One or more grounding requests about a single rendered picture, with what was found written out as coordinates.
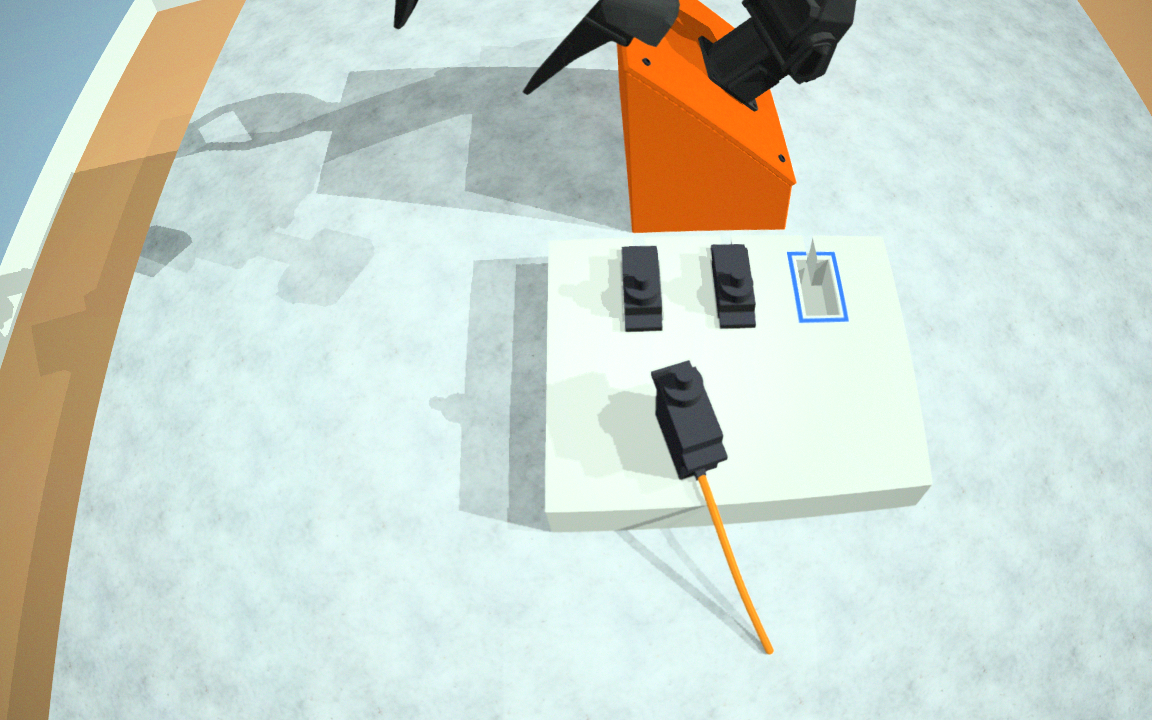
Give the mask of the white rectangular block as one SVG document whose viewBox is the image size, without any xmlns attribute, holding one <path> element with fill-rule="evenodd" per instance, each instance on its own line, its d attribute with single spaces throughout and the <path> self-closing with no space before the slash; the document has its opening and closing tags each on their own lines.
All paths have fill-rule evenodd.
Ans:
<svg viewBox="0 0 1152 720">
<path fill-rule="evenodd" d="M 911 507 L 932 486 L 882 237 L 550 241 L 552 532 L 714 526 L 679 480 L 652 372 L 698 366 L 728 460 L 723 525 Z"/>
</svg>

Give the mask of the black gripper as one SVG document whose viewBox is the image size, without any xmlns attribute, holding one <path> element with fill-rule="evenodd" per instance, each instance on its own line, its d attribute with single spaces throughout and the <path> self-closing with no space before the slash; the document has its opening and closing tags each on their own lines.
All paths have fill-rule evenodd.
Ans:
<svg viewBox="0 0 1152 720">
<path fill-rule="evenodd" d="M 404 26 L 417 3 L 419 0 L 396 0 L 393 26 Z M 543 61 L 522 94 L 532 94 L 535 88 L 544 85 L 573 60 L 607 41 L 628 47 L 637 38 L 643 44 L 658 47 L 679 18 L 679 0 L 599 0 Z"/>
</svg>

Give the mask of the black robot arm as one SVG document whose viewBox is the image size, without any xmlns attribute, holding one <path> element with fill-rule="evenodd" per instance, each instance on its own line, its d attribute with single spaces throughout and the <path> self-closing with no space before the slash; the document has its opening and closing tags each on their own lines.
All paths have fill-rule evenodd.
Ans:
<svg viewBox="0 0 1152 720">
<path fill-rule="evenodd" d="M 751 18 L 730 33 L 698 38 L 708 79 L 748 109 L 790 76 L 797 85 L 826 76 L 858 0 L 742 0 Z"/>
</svg>

